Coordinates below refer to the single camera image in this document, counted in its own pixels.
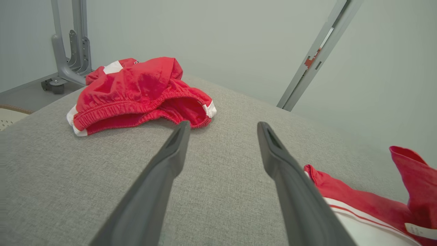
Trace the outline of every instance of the white stripe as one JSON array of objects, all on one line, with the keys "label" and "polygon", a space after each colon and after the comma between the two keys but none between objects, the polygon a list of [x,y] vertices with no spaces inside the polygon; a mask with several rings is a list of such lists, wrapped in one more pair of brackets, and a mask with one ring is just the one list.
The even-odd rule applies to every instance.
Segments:
[{"label": "white stripe", "polygon": [[206,115],[208,115],[209,118],[214,117],[215,114],[217,114],[217,109],[214,106],[214,103],[211,101],[211,104],[209,106],[206,106],[206,104],[202,105],[203,109],[206,112]]},{"label": "white stripe", "polygon": [[68,124],[70,124],[73,127],[73,131],[74,134],[76,134],[79,137],[85,137],[88,136],[88,132],[86,129],[84,129],[83,131],[79,131],[79,129],[76,128],[76,126],[74,125],[74,115],[77,114],[77,109],[76,109],[76,105],[74,105],[74,107],[72,107],[70,109],[70,111],[67,113],[67,121]]},{"label": "white stripe", "polygon": [[[379,228],[391,231],[391,232],[396,233],[396,234],[398,234],[400,236],[403,236],[406,239],[409,239],[409,240],[415,242],[417,245],[420,246],[420,244],[418,242],[416,242],[413,238],[405,235],[400,230],[398,230],[398,229],[394,228],[393,226],[391,226],[391,225],[389,225],[389,224],[387,224],[387,223],[385,223],[385,222],[383,222],[383,221],[381,221],[381,220],[371,216],[370,214],[364,213],[363,211],[360,211],[360,210],[358,210],[356,208],[353,208],[353,207],[347,205],[344,202],[341,202],[341,201],[338,201],[338,200],[335,200],[335,199],[332,199],[332,198],[324,197],[324,199],[325,199],[326,203],[329,204],[329,205],[335,205],[335,206],[342,207],[342,208],[345,208],[345,209],[350,211],[349,212],[349,211],[346,211],[346,210],[343,210],[343,209],[339,209],[339,208],[336,208],[336,207],[331,207],[331,209],[334,212],[336,212],[336,213],[347,214],[347,215],[353,217],[355,220],[360,221],[362,223],[365,223],[365,224],[368,224],[368,225],[372,225],[372,226],[376,226],[376,227],[379,227]],[[363,217],[363,218],[366,218],[366,219],[371,220],[371,221],[362,219],[360,217],[357,217],[356,215],[358,215],[360,217]]]},{"label": "white stripe", "polygon": [[362,223],[349,214],[335,215],[357,246],[417,246],[417,242],[389,230]]},{"label": "white stripe", "polygon": [[121,69],[123,69],[123,66],[120,64],[120,62],[119,61],[114,61],[113,63],[107,65],[103,69],[103,72],[105,74],[112,74],[112,73],[120,72]]}]

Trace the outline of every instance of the metal frame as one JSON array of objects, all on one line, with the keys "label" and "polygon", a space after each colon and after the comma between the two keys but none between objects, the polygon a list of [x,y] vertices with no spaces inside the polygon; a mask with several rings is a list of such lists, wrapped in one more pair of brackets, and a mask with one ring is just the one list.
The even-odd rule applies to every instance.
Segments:
[{"label": "metal frame", "polygon": [[79,44],[77,41],[77,34],[74,30],[70,30],[70,50],[71,56],[68,60],[68,66],[73,71],[80,69],[80,56],[79,56]]},{"label": "metal frame", "polygon": [[335,23],[335,20],[338,18],[338,15],[340,14],[346,2],[347,0],[337,0],[337,2],[335,3],[334,8],[332,9],[331,13],[328,16],[328,19],[326,20],[325,24],[323,25],[322,29],[320,30],[319,34],[314,40],[314,43],[311,45],[311,48],[309,49],[308,53],[303,58],[301,66],[298,68],[293,79],[291,80],[290,84],[288,85],[287,89],[285,90],[284,94],[279,100],[277,107],[283,108],[287,100],[290,98],[296,85],[299,83],[300,79],[308,69],[308,67],[305,65],[305,61],[307,59],[314,57],[314,55],[317,53],[317,51],[320,48],[320,45],[322,44],[328,32],[330,31],[332,25]]},{"label": "metal frame", "polygon": [[[343,5],[341,5],[340,2],[336,3],[333,11],[328,17],[328,21],[322,27],[322,30],[311,47],[312,49],[315,48],[315,50],[310,49],[307,57],[305,57],[301,67],[293,77],[277,107],[283,108],[287,111],[291,111],[293,109],[305,89],[308,87],[309,83],[311,83],[321,66],[325,63],[327,57],[334,49],[334,46],[337,44],[349,23],[352,21],[363,0],[345,0],[344,2],[345,3]],[[305,61],[316,54],[317,49],[320,47],[329,30],[333,26],[334,31],[331,33],[325,45],[320,50],[320,53],[313,61],[312,64],[314,65],[307,68],[305,66]]]},{"label": "metal frame", "polygon": [[[85,85],[85,78],[83,75],[91,72],[91,57],[90,57],[90,42],[85,36],[86,28],[86,0],[72,0],[73,7],[73,21],[76,35],[70,31],[70,42],[76,43],[76,46],[71,47],[72,56],[76,59],[74,62],[67,62],[65,57],[64,44],[62,42],[61,21],[59,17],[58,0],[52,0],[53,20],[55,23],[55,34],[52,36],[53,52],[55,54],[56,66],[58,68],[58,76],[64,80],[58,81],[57,86],[66,83],[67,81],[75,82]],[[82,42],[78,42],[78,37],[81,37]]]}]

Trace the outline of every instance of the gray floor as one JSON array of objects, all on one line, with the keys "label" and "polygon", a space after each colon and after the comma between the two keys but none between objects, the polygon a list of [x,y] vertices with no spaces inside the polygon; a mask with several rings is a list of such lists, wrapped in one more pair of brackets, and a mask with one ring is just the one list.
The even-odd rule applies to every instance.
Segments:
[{"label": "gray floor", "polygon": [[28,86],[18,90],[9,90],[1,94],[0,104],[9,104],[23,109],[37,111],[50,103],[82,88],[81,85],[68,82],[65,84],[64,94],[53,94],[44,91],[40,83],[29,83]]}]

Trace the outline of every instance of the metal bracket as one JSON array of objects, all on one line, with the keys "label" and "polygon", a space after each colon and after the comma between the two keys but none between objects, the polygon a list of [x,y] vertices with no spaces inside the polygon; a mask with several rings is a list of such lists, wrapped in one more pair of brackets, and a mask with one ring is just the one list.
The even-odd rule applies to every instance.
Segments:
[{"label": "metal bracket", "polygon": [[76,73],[81,76],[87,75],[91,72],[90,40],[87,37],[82,38],[82,47],[82,66],[78,71],[76,71]]},{"label": "metal bracket", "polygon": [[73,72],[73,70],[70,69],[70,67],[68,67],[67,60],[65,59],[65,50],[64,44],[62,42],[62,36],[56,34],[53,35],[52,45],[59,77],[71,82],[85,85],[85,78],[76,74],[75,72]]},{"label": "metal bracket", "polygon": [[77,34],[74,30],[70,30],[70,47],[71,47],[71,56],[68,61],[68,66],[73,71],[77,71],[81,67],[81,59],[79,59],[79,44],[77,42]]},{"label": "metal bracket", "polygon": [[58,76],[52,78],[52,81],[49,82],[50,85],[52,86],[60,86],[63,85],[65,83],[67,83],[68,81],[66,81],[65,79],[59,78]]}]

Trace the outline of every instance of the red and white clothing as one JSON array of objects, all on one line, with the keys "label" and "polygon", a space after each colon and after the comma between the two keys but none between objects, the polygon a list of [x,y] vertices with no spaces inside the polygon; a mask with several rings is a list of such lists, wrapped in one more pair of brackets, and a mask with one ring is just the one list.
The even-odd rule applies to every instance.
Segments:
[{"label": "red and white clothing", "polygon": [[161,117],[176,124],[189,120],[192,128],[207,126],[217,113],[212,99],[181,78],[182,68],[169,57],[143,63],[129,58],[99,67],[86,77],[88,86],[67,120],[80,137]]},{"label": "red and white clothing", "polygon": [[390,152],[409,193],[407,205],[354,190],[311,165],[304,171],[358,245],[436,246],[437,170],[412,150],[392,146]]}]

